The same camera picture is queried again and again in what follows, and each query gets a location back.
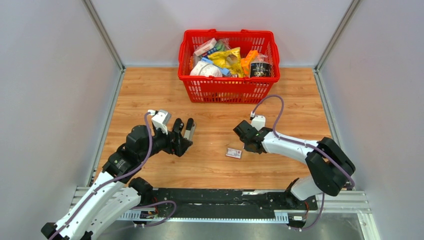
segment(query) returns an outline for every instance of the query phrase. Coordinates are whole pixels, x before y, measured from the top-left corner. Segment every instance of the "white panel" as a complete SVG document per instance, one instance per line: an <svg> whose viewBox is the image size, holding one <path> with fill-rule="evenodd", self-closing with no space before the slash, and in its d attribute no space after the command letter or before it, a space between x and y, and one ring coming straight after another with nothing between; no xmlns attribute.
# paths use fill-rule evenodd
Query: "white panel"
<svg viewBox="0 0 424 240"><path fill-rule="evenodd" d="M424 2L364 0L322 75L381 239L422 239Z"/></svg>
<svg viewBox="0 0 424 240"><path fill-rule="evenodd" d="M125 65L173 66L188 29L270 30L283 66L318 63L351 0L93 0Z"/></svg>
<svg viewBox="0 0 424 240"><path fill-rule="evenodd" d="M0 2L0 233L40 230L87 184L119 70L81 0Z"/></svg>

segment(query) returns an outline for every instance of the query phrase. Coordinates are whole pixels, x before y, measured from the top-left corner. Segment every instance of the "red plastic basket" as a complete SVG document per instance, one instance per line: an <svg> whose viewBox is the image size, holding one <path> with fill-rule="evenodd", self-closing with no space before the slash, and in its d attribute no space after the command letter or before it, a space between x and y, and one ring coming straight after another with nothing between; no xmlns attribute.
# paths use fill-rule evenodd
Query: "red plastic basket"
<svg viewBox="0 0 424 240"><path fill-rule="evenodd" d="M229 38L232 48L240 47L242 58L250 50L267 55L271 64L271 77L190 76L190 57L198 46L211 38ZM194 103L256 104L267 96L273 84L280 79L280 57L271 31L187 30L179 49L178 60L178 77Z"/></svg>

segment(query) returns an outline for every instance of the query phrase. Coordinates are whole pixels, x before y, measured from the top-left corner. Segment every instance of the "yellow snack package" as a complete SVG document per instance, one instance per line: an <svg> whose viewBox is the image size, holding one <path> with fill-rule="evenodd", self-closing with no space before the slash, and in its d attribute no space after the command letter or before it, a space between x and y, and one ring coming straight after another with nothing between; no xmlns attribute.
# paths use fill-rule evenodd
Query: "yellow snack package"
<svg viewBox="0 0 424 240"><path fill-rule="evenodd" d="M235 47L228 51L216 51L207 56L216 66L229 69L232 75L237 74L239 78L244 77L240 56L240 47Z"/></svg>

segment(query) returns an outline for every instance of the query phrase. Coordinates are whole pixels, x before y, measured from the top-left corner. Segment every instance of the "small card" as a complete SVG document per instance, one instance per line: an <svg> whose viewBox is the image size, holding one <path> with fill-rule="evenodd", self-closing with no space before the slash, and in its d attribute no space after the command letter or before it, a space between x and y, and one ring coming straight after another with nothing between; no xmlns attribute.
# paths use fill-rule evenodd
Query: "small card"
<svg viewBox="0 0 424 240"><path fill-rule="evenodd" d="M231 158L236 158L236 159L241 159L242 158L242 151L237 150L237 149L233 149L233 148L227 148L225 156L231 157Z"/></svg>

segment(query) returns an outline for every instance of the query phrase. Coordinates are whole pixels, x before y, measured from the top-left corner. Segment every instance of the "wooden tabletop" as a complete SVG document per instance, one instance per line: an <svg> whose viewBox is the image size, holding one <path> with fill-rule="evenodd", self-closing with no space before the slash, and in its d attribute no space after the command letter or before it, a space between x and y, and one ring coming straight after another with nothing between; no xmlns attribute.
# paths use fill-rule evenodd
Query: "wooden tabletop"
<svg viewBox="0 0 424 240"><path fill-rule="evenodd" d="M285 108L277 131L285 135L321 140L330 130L310 68L281 68L281 78L269 94L284 98ZM285 189L291 181L309 174L302 163L276 154L242 151L241 159L225 156L227 148L242 150L243 143L233 132L242 120L249 122L255 104L192 103L177 68L127 68L111 119L99 170L125 142L136 125L144 125L148 109L172 114L168 129L176 118L193 118L196 130L193 146L177 157L160 152L148 159L135 176L155 188ZM256 111L272 127L281 108L277 98L267 99Z"/></svg>

